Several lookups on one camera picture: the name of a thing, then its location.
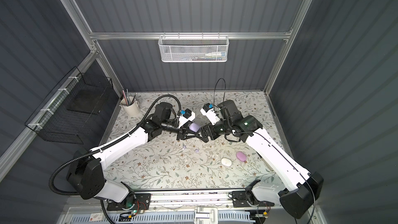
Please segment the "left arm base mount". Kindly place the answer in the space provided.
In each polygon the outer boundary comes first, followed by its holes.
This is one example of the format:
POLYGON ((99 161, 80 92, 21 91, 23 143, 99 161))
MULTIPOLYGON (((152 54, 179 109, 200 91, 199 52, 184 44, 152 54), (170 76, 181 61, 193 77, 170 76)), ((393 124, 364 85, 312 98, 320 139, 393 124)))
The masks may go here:
POLYGON ((151 194, 128 195, 121 203, 112 202, 107 206, 107 211, 145 211, 149 209, 151 194))

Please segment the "pink earbud charging case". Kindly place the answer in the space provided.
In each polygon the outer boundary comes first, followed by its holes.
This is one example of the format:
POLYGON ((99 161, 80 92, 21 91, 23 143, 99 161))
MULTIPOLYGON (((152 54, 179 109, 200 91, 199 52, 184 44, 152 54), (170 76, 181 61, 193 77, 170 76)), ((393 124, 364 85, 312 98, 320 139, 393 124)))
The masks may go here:
POLYGON ((241 151, 238 151, 238 152, 236 153, 236 158, 237 158, 239 161, 241 161, 241 162, 247 161, 247 156, 246 156, 246 154, 243 153, 243 152, 241 152, 241 151))

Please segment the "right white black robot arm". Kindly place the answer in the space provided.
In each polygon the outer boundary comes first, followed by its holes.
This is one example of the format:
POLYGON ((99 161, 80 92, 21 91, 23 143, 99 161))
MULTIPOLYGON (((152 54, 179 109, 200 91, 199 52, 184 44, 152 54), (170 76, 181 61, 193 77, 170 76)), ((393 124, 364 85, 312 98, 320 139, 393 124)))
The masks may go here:
POLYGON ((280 204, 285 211, 300 219, 320 196, 324 179, 292 159, 269 135, 254 116, 244 117, 232 100, 214 106, 206 103, 201 114, 209 124, 201 127, 204 142, 233 135, 251 147, 281 179, 283 187, 267 186, 256 179, 245 189, 248 204, 280 204))

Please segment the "white earbud case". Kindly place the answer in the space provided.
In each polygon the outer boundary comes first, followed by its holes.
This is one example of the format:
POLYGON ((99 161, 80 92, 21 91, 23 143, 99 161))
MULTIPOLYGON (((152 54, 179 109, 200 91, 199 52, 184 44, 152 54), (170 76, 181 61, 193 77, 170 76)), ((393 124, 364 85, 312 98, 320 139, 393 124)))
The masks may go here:
POLYGON ((221 164, 225 167, 230 167, 232 165, 232 161, 228 158, 222 158, 221 164))

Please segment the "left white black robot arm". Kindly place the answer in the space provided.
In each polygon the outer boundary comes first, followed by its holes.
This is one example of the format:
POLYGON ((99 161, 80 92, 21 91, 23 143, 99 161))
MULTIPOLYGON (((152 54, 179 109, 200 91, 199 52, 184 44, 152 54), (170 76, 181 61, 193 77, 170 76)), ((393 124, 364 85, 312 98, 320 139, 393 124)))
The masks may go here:
POLYGON ((173 106, 167 102, 161 102, 155 106, 153 114, 149 115, 135 131, 126 133, 119 139, 112 141, 112 146, 98 147, 99 152, 73 162, 68 170, 66 180, 77 191, 82 199, 109 199, 117 203, 133 201, 134 191, 124 183, 118 183, 114 179, 106 179, 104 170, 113 162, 123 157, 129 151, 148 143, 163 131, 176 133, 179 140, 199 138, 199 126, 193 125, 195 113, 190 110, 181 110, 174 119, 170 116, 173 106))

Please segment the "lavender earbud case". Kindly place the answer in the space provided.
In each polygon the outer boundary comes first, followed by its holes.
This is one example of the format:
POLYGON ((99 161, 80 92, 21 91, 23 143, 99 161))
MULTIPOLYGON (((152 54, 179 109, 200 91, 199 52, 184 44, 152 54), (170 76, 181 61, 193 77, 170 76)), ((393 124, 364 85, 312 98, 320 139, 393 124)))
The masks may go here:
POLYGON ((189 126, 189 129, 195 133, 198 132, 200 128, 201 128, 201 126, 196 123, 191 123, 189 126))

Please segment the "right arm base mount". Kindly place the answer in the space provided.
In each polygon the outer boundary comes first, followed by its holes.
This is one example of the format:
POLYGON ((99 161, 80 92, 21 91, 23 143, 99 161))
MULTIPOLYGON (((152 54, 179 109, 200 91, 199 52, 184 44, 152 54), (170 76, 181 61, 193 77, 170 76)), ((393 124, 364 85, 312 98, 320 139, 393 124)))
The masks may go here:
POLYGON ((260 201, 252 193, 244 190, 232 191, 228 193, 234 207, 274 207, 275 204, 268 201, 260 201))

